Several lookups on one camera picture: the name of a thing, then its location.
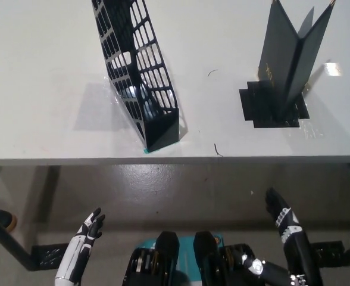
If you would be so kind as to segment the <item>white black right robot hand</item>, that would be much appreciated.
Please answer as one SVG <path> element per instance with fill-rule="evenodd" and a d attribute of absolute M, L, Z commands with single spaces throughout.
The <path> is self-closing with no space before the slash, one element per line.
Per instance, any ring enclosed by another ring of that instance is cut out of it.
<path fill-rule="evenodd" d="M 292 208 L 273 187 L 266 191 L 265 203 L 282 241 L 289 270 L 297 274 L 306 274 L 314 266 L 306 232 Z"/>

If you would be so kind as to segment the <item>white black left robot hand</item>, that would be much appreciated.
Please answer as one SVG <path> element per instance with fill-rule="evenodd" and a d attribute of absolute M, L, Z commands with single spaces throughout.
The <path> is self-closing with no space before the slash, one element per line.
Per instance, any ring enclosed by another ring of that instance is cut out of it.
<path fill-rule="evenodd" d="M 102 236 L 105 215 L 94 210 L 70 240 L 57 270 L 54 285 L 81 285 L 95 241 Z"/>

